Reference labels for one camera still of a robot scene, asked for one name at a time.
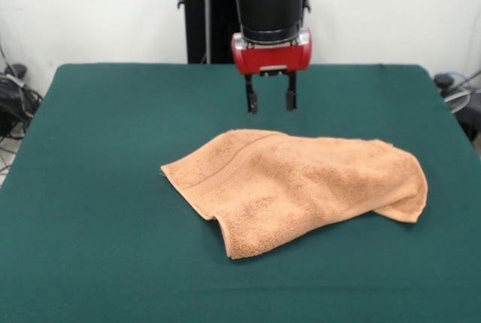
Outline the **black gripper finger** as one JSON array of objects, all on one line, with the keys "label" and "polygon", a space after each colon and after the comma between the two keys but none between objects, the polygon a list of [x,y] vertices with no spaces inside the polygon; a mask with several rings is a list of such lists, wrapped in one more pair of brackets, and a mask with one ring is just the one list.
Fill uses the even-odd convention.
[{"label": "black gripper finger", "polygon": [[258,99],[253,88],[253,76],[247,74],[244,76],[245,79],[245,89],[247,96],[247,109],[249,113],[257,114],[258,112]]},{"label": "black gripper finger", "polygon": [[297,109],[297,72],[288,72],[288,88],[286,90],[286,109],[293,111]]}]

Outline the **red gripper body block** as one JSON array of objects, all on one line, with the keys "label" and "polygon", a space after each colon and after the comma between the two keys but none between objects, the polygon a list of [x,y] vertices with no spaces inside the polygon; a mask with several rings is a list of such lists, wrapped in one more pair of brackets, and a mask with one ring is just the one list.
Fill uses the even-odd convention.
[{"label": "red gripper body block", "polygon": [[278,45],[251,44],[241,33],[231,39],[234,63],[242,75],[268,71],[296,72],[306,70],[312,56],[312,37],[307,27],[301,28],[294,40]]}]

